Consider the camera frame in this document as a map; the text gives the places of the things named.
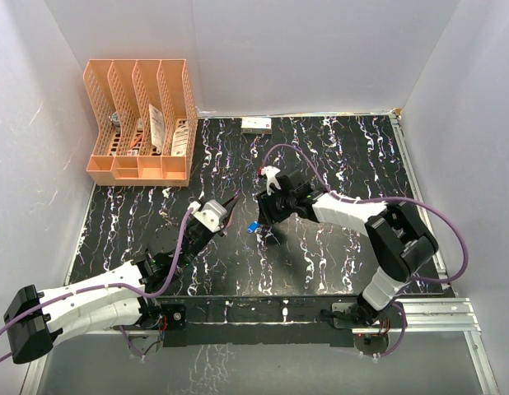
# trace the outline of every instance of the cable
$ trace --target cable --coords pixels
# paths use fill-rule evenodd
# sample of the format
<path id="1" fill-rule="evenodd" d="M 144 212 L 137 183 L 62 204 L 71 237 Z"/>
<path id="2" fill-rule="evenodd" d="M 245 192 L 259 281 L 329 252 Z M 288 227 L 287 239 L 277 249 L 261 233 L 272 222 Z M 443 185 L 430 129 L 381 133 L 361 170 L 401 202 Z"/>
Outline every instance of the cable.
<path id="1" fill-rule="evenodd" d="M 403 325 L 401 326 L 401 333 L 399 335 L 399 338 L 397 339 L 397 342 L 395 342 L 392 348 L 390 348 L 387 352 L 381 354 L 381 356 L 389 356 L 391 353 L 393 353 L 395 350 L 399 348 L 401 342 L 404 339 L 404 333 L 406 332 L 406 327 L 408 325 L 408 323 L 406 322 L 406 313 L 404 312 L 403 308 L 395 302 L 392 303 L 392 306 L 395 307 L 401 313 L 401 317 L 403 318 Z"/>
<path id="2" fill-rule="evenodd" d="M 342 197 L 339 196 L 335 191 L 332 191 L 329 185 L 324 181 L 324 179 L 320 176 L 319 171 L 311 162 L 310 158 L 307 157 L 307 155 L 299 148 L 296 148 L 295 146 L 289 145 L 289 144 L 276 144 L 271 147 L 269 152 L 264 157 L 264 160 L 262 161 L 262 166 L 265 167 L 268 161 L 269 156 L 277 150 L 279 147 L 286 147 L 291 148 L 298 154 L 302 155 L 302 157 L 306 160 L 306 163 L 311 167 L 313 172 L 315 173 L 317 179 L 319 180 L 320 184 L 326 189 L 326 191 L 329 192 L 334 198 L 338 199 L 340 202 L 346 202 L 346 203 L 356 203 L 356 204 L 365 204 L 365 203 L 381 203 L 381 202 L 407 202 L 412 203 L 417 206 L 420 206 L 424 208 L 425 210 L 430 211 L 431 213 L 435 214 L 439 218 L 441 218 L 454 232 L 455 236 L 457 237 L 458 241 L 460 242 L 461 251 L 463 253 L 463 262 L 461 263 L 460 270 L 454 275 L 447 278 L 439 279 L 439 278 L 430 278 L 430 277 L 420 277 L 420 276 L 413 276 L 412 280 L 415 281 L 424 281 L 427 283 L 432 284 L 447 284 L 449 282 L 453 282 L 454 280 L 457 280 L 461 276 L 463 276 L 463 273 L 467 270 L 467 267 L 469 266 L 469 250 L 467 249 L 467 243 L 465 241 L 465 238 L 461 234 L 460 230 L 452 223 L 452 221 L 442 212 L 438 211 L 432 206 L 429 206 L 428 204 L 424 202 L 420 202 L 418 200 L 412 199 L 410 197 L 374 197 L 370 199 L 353 199 L 350 197 Z"/>
<path id="3" fill-rule="evenodd" d="M 6 360 L 7 358 L 9 358 L 12 355 L 13 355 L 13 352 L 9 351 L 6 355 L 3 355 L 0 357 L 0 362 L 2 362 L 3 360 Z"/>
<path id="4" fill-rule="evenodd" d="M 143 354 L 133 343 L 132 341 L 130 340 L 130 337 L 128 337 L 128 334 L 124 331 L 124 328 L 123 328 L 123 325 L 119 325 L 119 330 L 121 331 L 121 333 L 123 334 L 123 337 L 124 337 L 124 340 L 126 340 L 126 342 L 128 343 L 128 346 L 136 353 L 138 354 L 138 356 L 144 360 L 145 359 L 145 354 Z"/>
<path id="5" fill-rule="evenodd" d="M 143 352 L 144 355 L 148 354 L 148 352 L 156 345 L 156 344 L 159 344 L 161 343 L 160 340 L 157 340 L 155 342 L 153 342 L 150 346 L 148 346 L 148 348 L 145 350 L 145 352 Z"/>
<path id="6" fill-rule="evenodd" d="M 174 276 L 174 272 L 175 272 L 175 269 L 176 269 L 177 264 L 178 264 L 178 259 L 180 258 L 181 245 L 183 243 L 183 236 L 184 236 L 184 232 L 185 232 L 185 227 L 187 226 L 187 221 L 189 220 L 189 216 L 190 216 L 190 213 L 192 212 L 192 210 L 193 210 L 192 208 L 187 210 L 187 212 L 183 216 L 183 220 L 181 220 L 180 232 L 178 234 L 178 241 L 177 241 L 177 244 L 175 246 L 174 257 L 172 258 L 172 264 L 170 265 L 169 274 L 166 277 L 165 282 L 163 283 L 163 286 L 160 288 L 160 290 L 158 290 L 157 292 L 152 292 L 151 294 L 148 294 L 147 292 L 143 292 L 142 290 L 136 288 L 135 286 L 131 286 L 131 285 L 123 283 L 123 282 L 115 282 L 113 284 L 108 284 L 107 286 L 106 285 L 87 286 L 85 288 L 81 288 L 80 290 L 77 290 L 75 293 L 76 294 L 82 294 L 84 292 L 89 292 L 91 290 L 101 290 L 101 289 L 104 289 L 106 287 L 108 287 L 108 288 L 120 288 L 121 287 L 121 288 L 127 288 L 129 290 L 132 290 L 136 294 L 138 294 L 138 295 L 140 295 L 140 296 L 142 296 L 144 298 L 148 298 L 148 299 L 157 298 L 157 297 L 163 295 L 163 293 L 168 288 L 170 282 L 172 281 L 172 277 Z M 44 307 L 49 306 L 49 305 L 51 305 L 53 303 L 59 302 L 60 300 L 65 300 L 66 298 L 68 298 L 70 296 L 73 296 L 73 295 L 74 294 L 72 292 L 68 292 L 66 294 L 63 294 L 63 295 L 60 295 L 60 296 L 56 296 L 53 299 L 47 300 L 44 303 L 38 304 L 35 307 L 32 307 L 31 309 L 26 310 L 24 313 L 18 314 L 15 318 L 13 318 L 11 321 L 6 323 L 2 328 L 0 328 L 0 336 L 4 332 L 6 332 L 10 327 L 12 327 L 14 324 L 18 323 L 19 321 L 21 321 L 22 319 L 24 319 L 28 315 L 33 314 L 35 311 L 43 309 Z M 125 336 L 125 338 L 127 339 L 128 344 L 130 344 L 130 342 L 128 340 L 128 336 Z M 7 355 L 4 355 L 4 356 L 0 357 L 0 362 L 2 362 L 3 360 L 5 360 L 9 356 L 11 356 L 11 354 L 12 353 L 9 353 Z"/>

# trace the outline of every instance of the blue object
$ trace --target blue object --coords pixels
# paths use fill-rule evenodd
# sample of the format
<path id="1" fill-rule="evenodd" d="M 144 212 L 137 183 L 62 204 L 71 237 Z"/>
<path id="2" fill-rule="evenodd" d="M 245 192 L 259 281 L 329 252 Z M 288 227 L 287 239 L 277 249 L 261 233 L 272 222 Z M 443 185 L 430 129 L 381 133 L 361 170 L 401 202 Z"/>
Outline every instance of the blue object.
<path id="1" fill-rule="evenodd" d="M 258 222 L 257 222 L 257 221 L 253 222 L 253 223 L 252 223 L 251 225 L 249 225 L 249 227 L 247 228 L 247 233 L 254 233 L 254 232 L 255 232 L 255 230 L 257 230 L 257 229 L 258 229 L 258 227 L 259 227 Z"/>

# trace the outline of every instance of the small box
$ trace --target small box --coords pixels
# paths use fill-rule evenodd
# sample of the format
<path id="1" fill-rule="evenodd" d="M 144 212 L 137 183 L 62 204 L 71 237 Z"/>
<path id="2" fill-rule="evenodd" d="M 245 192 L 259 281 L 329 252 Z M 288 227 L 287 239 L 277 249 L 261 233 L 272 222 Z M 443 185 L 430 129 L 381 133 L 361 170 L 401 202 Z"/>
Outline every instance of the small box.
<path id="1" fill-rule="evenodd" d="M 271 118 L 242 118 L 241 132 L 248 134 L 271 134 Z"/>

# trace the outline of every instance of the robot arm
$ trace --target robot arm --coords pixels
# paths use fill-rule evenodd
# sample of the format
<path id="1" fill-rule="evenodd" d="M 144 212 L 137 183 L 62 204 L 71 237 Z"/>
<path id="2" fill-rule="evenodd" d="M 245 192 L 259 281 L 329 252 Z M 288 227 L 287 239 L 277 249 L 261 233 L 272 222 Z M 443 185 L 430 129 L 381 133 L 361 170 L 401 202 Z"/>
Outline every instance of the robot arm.
<path id="1" fill-rule="evenodd" d="M 193 211 L 184 230 L 173 280 L 214 235 L 223 235 L 237 199 L 235 195 L 223 204 L 214 200 L 190 204 Z M 132 290 L 108 285 L 126 283 L 147 293 L 159 290 L 170 271 L 178 234 L 179 229 L 175 227 L 160 228 L 147 244 L 144 255 L 88 280 L 42 291 L 33 285 L 20 289 L 4 314 L 5 323 L 55 297 L 72 295 L 35 311 L 7 330 L 13 362 L 23 364 L 36 360 L 59 343 L 83 333 L 118 325 L 150 327 L 161 309 Z M 91 286 L 105 287 L 80 292 Z"/>
<path id="2" fill-rule="evenodd" d="M 319 223 L 341 225 L 368 236 L 379 263 L 370 284 L 346 315 L 354 324 L 372 325 L 410 280 L 437 252 L 436 239 L 415 207 L 400 204 L 340 202 L 313 189 L 299 170 L 263 168 L 265 191 L 257 195 L 260 225 L 272 225 L 293 212 Z"/>

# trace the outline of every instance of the white wall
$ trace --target white wall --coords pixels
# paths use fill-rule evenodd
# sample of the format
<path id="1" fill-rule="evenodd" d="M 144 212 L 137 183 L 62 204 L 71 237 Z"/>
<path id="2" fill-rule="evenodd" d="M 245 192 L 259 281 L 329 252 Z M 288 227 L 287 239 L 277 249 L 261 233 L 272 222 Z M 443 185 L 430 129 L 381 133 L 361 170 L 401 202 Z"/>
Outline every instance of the white wall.
<path id="1" fill-rule="evenodd" d="M 90 58 L 187 58 L 200 114 L 403 106 L 457 0 L 45 0 Z"/>
<path id="2" fill-rule="evenodd" d="M 72 259 L 96 136 L 81 76 L 44 2 L 0 0 L 0 327 L 16 290 L 62 285 Z M 0 394 L 26 367 L 0 364 Z"/>
<path id="3" fill-rule="evenodd" d="M 460 3 L 409 97 L 403 127 L 425 198 L 450 213 L 469 243 L 470 268 L 455 288 L 472 300 L 509 394 L 509 0 Z M 438 230 L 454 271 L 458 247 Z"/>

